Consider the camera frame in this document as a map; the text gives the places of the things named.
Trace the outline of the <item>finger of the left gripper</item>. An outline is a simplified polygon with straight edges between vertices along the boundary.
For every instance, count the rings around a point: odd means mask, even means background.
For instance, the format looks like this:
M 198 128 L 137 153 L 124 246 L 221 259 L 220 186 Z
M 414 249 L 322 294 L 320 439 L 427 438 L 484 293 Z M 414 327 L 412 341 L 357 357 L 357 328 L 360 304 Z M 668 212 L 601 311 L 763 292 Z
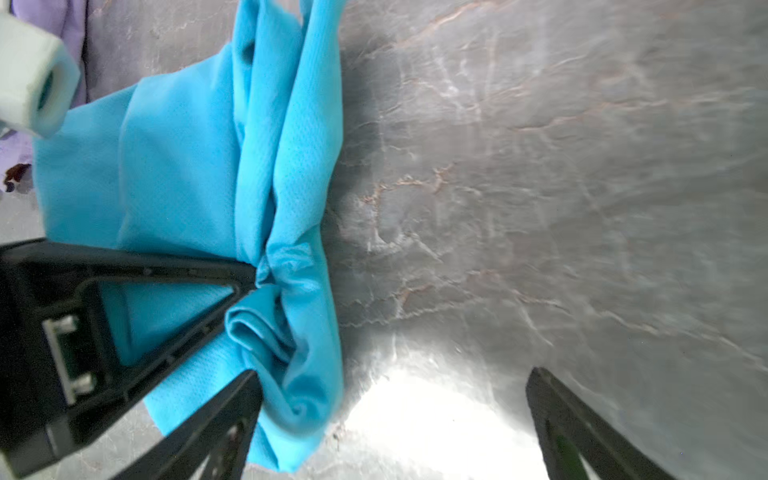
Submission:
M 225 259 L 163 256 L 44 238 L 1 248 L 1 454 L 25 478 L 90 446 L 224 330 L 256 288 L 256 271 Z M 166 333 L 142 336 L 139 291 L 212 291 Z

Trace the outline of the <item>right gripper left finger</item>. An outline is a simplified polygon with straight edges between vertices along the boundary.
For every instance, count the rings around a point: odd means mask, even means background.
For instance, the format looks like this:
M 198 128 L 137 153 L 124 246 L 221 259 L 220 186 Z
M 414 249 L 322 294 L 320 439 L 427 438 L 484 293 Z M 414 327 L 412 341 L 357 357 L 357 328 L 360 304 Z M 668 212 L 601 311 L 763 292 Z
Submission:
M 117 479 L 240 479 L 263 400 L 257 373 L 238 375 Z

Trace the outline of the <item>teal blue t-shirt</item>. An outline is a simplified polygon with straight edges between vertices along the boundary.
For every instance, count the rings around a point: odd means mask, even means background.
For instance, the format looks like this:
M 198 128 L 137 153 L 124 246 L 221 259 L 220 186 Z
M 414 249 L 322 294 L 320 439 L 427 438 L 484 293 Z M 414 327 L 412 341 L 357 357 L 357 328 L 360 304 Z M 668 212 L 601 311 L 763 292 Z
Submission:
M 340 1 L 243 1 L 215 56 L 71 110 L 35 144 L 47 237 L 257 270 L 225 330 L 145 399 L 172 432 L 236 376 L 264 391 L 248 461 L 295 472 L 343 394 L 320 224 L 343 139 Z

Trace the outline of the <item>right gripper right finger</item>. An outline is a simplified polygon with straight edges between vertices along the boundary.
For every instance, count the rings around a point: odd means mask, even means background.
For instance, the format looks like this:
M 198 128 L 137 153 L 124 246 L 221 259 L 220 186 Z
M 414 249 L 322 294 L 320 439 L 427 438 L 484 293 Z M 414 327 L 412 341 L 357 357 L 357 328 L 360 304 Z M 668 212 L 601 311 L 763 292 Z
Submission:
M 532 369 L 526 398 L 551 479 L 673 479 L 549 370 Z

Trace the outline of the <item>purple folded t-shirt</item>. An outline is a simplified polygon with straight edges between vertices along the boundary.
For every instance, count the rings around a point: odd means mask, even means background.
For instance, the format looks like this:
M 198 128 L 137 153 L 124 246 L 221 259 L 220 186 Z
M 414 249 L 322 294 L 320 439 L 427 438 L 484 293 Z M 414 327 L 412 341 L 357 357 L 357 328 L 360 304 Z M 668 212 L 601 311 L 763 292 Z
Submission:
M 1 190 L 15 191 L 66 112 L 86 102 L 86 0 L 1 3 Z

